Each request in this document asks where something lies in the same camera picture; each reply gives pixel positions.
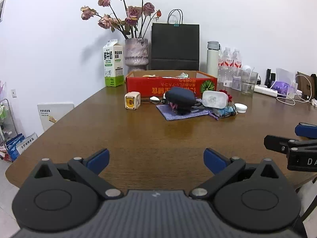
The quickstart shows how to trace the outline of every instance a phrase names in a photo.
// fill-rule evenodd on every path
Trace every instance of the small cube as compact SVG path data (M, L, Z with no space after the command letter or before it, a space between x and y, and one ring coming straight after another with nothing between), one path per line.
M126 109L136 110L141 104L140 92L129 92L124 96Z

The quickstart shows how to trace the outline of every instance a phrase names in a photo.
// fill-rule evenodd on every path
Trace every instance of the floor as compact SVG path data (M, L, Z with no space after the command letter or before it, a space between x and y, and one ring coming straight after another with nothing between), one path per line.
M12 213L12 200L18 188L8 182L5 177L5 171L10 163L0 160L0 229L1 238L9 238L15 234L20 228L15 221ZM308 208L312 200L317 194L317 182L313 184L309 182L305 184L299 191L298 196L302 200L302 212ZM317 238L317 209L315 209L310 216L304 221L305 229L308 238Z
M5 171L9 167L10 163L4 160L0 160L0 228L1 238L9 238L15 234L20 228L15 221L15 217L12 213L11 205L12 200L18 188L7 180L5 177Z

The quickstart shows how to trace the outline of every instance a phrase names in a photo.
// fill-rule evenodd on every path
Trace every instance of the metal screw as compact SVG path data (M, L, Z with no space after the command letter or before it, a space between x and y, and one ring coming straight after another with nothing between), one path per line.
M118 189L108 189L106 190L106 195L108 197L118 197L121 194L121 191Z
M196 188L196 189L193 189L191 191L191 193L194 195L194 196L197 196L197 197L202 197L202 196L205 196L207 195L208 191L204 188Z

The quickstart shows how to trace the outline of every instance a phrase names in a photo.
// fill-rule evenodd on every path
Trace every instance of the glass cup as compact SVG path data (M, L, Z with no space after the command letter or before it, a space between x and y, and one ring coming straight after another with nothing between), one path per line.
M257 82L258 73L251 71L242 71L241 73L241 93L253 96L254 87Z

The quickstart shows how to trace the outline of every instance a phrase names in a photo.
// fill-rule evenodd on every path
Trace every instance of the wooden table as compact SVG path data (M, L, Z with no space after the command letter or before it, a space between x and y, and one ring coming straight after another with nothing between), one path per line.
M88 157L101 148L110 151L110 164L100 176L125 189L184 189L187 192L212 176L202 155L211 147L226 157L248 163L272 158L295 188L315 173L288 171L286 156L266 150L268 134L298 138L299 122L317 124L311 104L288 106L254 93L253 98L229 90L235 103L248 106L245 114L214 120L206 115L166 121L155 105L142 103L126 110L126 88L105 87L60 119L6 171L7 179L21 187L39 160L55 163Z

